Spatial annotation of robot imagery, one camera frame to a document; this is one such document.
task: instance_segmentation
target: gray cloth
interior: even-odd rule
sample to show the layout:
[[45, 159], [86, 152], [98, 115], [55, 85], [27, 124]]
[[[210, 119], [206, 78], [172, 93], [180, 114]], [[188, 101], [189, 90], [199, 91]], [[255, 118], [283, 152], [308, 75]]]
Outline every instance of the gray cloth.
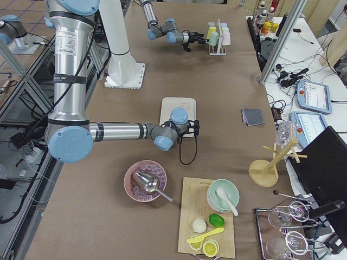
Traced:
[[241, 110], [242, 121], [248, 126], [265, 124], [262, 111], [260, 109], [243, 108]]

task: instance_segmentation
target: pink bowl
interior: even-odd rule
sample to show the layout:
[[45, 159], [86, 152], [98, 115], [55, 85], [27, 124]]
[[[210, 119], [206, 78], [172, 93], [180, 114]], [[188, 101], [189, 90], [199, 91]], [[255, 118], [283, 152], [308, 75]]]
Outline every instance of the pink bowl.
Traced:
[[133, 180], [133, 173], [136, 170], [142, 170], [151, 173], [159, 179], [159, 189], [164, 190], [166, 187], [166, 173], [164, 168], [155, 161], [143, 160], [133, 164], [125, 173], [124, 189], [126, 194], [137, 202], [151, 202], [160, 196], [158, 192], [151, 195], [145, 194], [136, 182]]

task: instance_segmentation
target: white table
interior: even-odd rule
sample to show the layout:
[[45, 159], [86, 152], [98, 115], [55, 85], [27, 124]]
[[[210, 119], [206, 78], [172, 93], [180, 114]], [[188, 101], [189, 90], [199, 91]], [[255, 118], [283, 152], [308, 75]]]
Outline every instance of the white table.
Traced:
[[[281, 18], [276, 18], [275, 22], [280, 23]], [[342, 81], [336, 74], [332, 74], [332, 70], [327, 67], [323, 68], [320, 65], [319, 58], [308, 59], [307, 61], [300, 62], [307, 57], [311, 57], [315, 54], [323, 54], [323, 51], [313, 35], [311, 29], [307, 25], [303, 18], [299, 18], [295, 28], [301, 29], [301, 38], [297, 32], [291, 32], [284, 49], [281, 52], [280, 58], [277, 63], [281, 64], [286, 72], [299, 72], [302, 69], [309, 68], [307, 74], [310, 75], [310, 80], [313, 82], [323, 83], [329, 86], [331, 100], [347, 101], [347, 89], [343, 85]], [[281, 88], [277, 83], [277, 76], [272, 73], [265, 84], [267, 94], [271, 95], [274, 100], [285, 100], [287, 104], [292, 102], [292, 98], [286, 95], [281, 90], [293, 94], [295, 88]], [[268, 96], [269, 102], [273, 101], [273, 98]], [[289, 114], [292, 111], [308, 111], [301, 109], [298, 105], [296, 96], [293, 100], [292, 106], [286, 106], [283, 114], [281, 115], [283, 120], [289, 120]], [[332, 113], [325, 115], [324, 118], [328, 125], [332, 126], [337, 132], [347, 131], [347, 105], [345, 103], [332, 103]], [[341, 134], [341, 138], [347, 143], [347, 134]], [[292, 187], [294, 194], [299, 194], [300, 191], [297, 189], [298, 180], [296, 174], [291, 167], [290, 163], [287, 162], [287, 170], [291, 177]], [[319, 241], [324, 241], [329, 235], [321, 236], [318, 238]], [[326, 250], [317, 250], [319, 256], [322, 256]], [[344, 249], [338, 255], [328, 255], [324, 259], [327, 260], [346, 260], [347, 249]]]

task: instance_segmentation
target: wooden cutting board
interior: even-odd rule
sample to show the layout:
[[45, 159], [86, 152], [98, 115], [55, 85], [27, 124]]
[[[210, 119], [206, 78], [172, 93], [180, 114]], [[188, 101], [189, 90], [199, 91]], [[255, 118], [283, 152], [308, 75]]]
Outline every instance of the wooden cutting board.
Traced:
[[217, 213], [224, 218], [224, 232], [206, 237], [208, 239], [216, 240], [220, 249], [217, 256], [225, 258], [235, 258], [235, 239], [234, 239], [234, 221], [233, 213], [218, 213], [215, 212], [207, 203], [206, 192], [210, 184], [214, 180], [197, 179], [197, 178], [183, 178], [182, 189], [182, 206], [181, 218], [179, 221], [179, 236], [178, 236], [178, 252], [187, 254], [203, 254], [203, 251], [194, 251], [189, 247], [186, 242], [192, 235], [201, 235], [195, 233], [192, 223], [196, 218], [202, 218], [207, 223], [208, 232], [215, 227], [208, 221], [208, 216], [212, 213]]

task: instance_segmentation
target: yellow knife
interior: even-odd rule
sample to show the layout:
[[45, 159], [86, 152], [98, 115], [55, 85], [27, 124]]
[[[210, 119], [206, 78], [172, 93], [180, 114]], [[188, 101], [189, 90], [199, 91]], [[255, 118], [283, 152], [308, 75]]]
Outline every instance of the yellow knife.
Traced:
[[224, 227], [216, 227], [215, 229], [205, 233], [205, 234], [202, 234], [198, 237], [193, 237], [193, 238], [190, 238], [190, 239], [187, 239], [187, 243], [198, 243], [198, 242], [201, 242], [203, 241], [206, 237], [208, 236], [212, 236], [212, 235], [215, 235], [215, 234], [218, 234], [218, 233], [221, 233], [224, 231]]

